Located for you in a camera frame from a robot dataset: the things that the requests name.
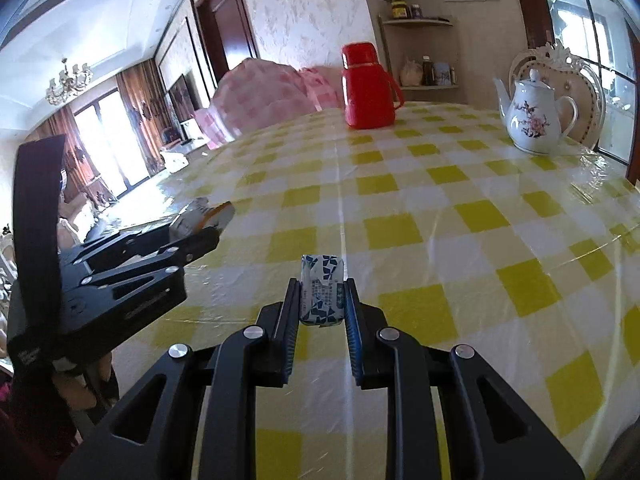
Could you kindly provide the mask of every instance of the pink cushion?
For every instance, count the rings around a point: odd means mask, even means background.
[[[334,87],[320,74],[317,68],[298,70],[306,86],[306,95],[316,106],[316,110],[340,108],[340,100]]]
[[[306,88],[291,66],[245,59],[222,78],[209,108],[196,110],[194,117],[209,137],[209,147],[216,148],[244,134],[315,112]]]

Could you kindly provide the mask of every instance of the yellow checkered tablecloth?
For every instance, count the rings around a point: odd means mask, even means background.
[[[495,112],[461,105],[409,103],[370,131],[328,110],[210,152],[161,190],[174,208],[208,196],[238,212],[186,268],[187,300],[117,349],[124,387],[172,343],[253,322],[301,254],[324,253],[423,345],[474,346],[588,477],[640,413],[640,194],[573,141],[530,156]],[[258,392],[258,478],[384,478],[385,426],[385,392],[354,386],[344,326],[301,326],[290,384]]]

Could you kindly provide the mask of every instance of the glass jar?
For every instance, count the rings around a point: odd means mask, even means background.
[[[422,84],[425,86],[435,86],[436,80],[433,76],[433,61],[429,56],[422,56]]]
[[[391,17],[394,20],[408,20],[411,18],[411,11],[406,2],[391,2]]]
[[[413,4],[411,6],[411,17],[414,20],[421,20],[423,19],[423,15],[422,15],[422,7],[418,4]]]

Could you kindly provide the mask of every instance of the white teapot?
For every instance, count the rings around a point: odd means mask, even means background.
[[[533,155],[549,155],[575,126],[578,107],[568,96],[556,100],[554,89],[541,81],[538,70],[532,69],[529,77],[516,81],[513,101],[509,99],[504,83],[494,78],[500,116],[516,148]],[[568,101],[574,109],[574,118],[565,131],[558,118],[562,101]]]

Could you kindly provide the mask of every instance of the thermos lid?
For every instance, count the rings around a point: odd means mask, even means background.
[[[342,62],[345,68],[365,63],[378,63],[378,54],[371,43],[350,43],[342,48]]]

